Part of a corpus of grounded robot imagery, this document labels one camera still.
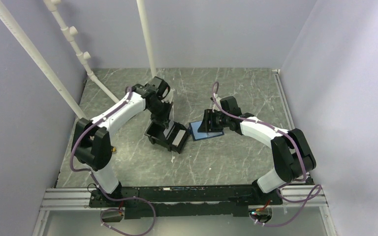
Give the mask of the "blue leather card holder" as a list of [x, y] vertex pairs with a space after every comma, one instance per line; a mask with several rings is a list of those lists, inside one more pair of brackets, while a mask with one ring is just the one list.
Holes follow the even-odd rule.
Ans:
[[198, 128], [200, 127], [201, 123], [202, 123], [202, 121], [195, 121], [195, 122], [189, 123], [189, 131], [190, 131], [192, 139], [194, 141], [200, 141], [200, 140], [205, 140], [205, 139], [219, 137], [219, 136], [224, 135], [223, 131], [221, 131], [221, 132], [208, 132], [208, 133], [198, 132]]

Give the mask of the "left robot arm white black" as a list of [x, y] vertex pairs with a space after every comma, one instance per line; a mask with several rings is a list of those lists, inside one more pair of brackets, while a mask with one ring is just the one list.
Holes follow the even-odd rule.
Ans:
[[135, 115], [150, 111], [151, 121], [163, 129], [170, 126], [169, 114], [172, 102], [166, 100], [171, 88], [159, 77], [153, 77], [145, 85], [136, 84], [126, 89], [125, 96], [104, 113], [92, 119], [77, 121], [71, 149], [71, 158], [85, 165], [98, 188], [102, 200], [114, 207], [121, 202], [121, 184], [110, 164], [113, 147], [112, 135]]

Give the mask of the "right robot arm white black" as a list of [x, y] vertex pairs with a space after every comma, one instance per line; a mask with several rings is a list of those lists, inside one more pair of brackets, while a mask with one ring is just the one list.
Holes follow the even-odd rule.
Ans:
[[233, 96], [214, 99], [215, 107], [204, 111], [198, 133], [219, 133], [225, 128], [253, 138], [272, 151], [273, 168], [258, 178], [252, 199], [263, 204], [271, 191], [293, 181], [305, 181], [306, 174], [316, 168], [316, 160], [302, 130], [280, 129], [250, 113], [242, 113]]

